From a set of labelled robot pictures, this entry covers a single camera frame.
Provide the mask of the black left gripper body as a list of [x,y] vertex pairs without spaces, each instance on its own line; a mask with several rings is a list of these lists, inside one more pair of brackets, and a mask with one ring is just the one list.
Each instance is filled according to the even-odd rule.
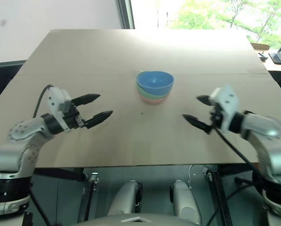
[[70,103],[69,109],[64,113],[63,120],[69,129],[77,129],[85,127],[85,120],[82,119],[77,107]]

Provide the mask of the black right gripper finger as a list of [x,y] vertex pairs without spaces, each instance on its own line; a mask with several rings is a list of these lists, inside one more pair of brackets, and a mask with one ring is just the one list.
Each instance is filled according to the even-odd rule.
[[200,120],[198,120],[198,118],[189,115],[189,114],[183,114],[182,115],[184,117],[184,119],[191,124],[192,126],[204,131],[206,134],[209,134],[212,130],[212,126],[211,125],[207,125],[204,122],[201,122]]
[[208,95],[200,95],[196,97],[201,103],[205,105],[211,105]]

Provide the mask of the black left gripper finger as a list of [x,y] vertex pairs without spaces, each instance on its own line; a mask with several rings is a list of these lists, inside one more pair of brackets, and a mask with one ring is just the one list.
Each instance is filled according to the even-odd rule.
[[94,115],[93,118],[91,118],[90,120],[85,121],[84,126],[87,129],[90,129],[90,128],[104,122],[107,118],[109,118],[111,116],[112,113],[113,113],[113,110],[98,113],[98,114]]
[[74,105],[87,105],[87,104],[95,101],[99,97],[100,97],[99,94],[86,94],[86,95],[77,97],[75,99],[72,99],[72,103]]

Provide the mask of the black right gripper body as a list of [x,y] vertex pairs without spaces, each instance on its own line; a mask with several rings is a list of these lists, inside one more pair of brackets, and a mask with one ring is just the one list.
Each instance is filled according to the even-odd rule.
[[212,127],[221,129],[223,115],[222,115],[222,107],[220,104],[215,104],[210,111],[210,119],[212,122]]

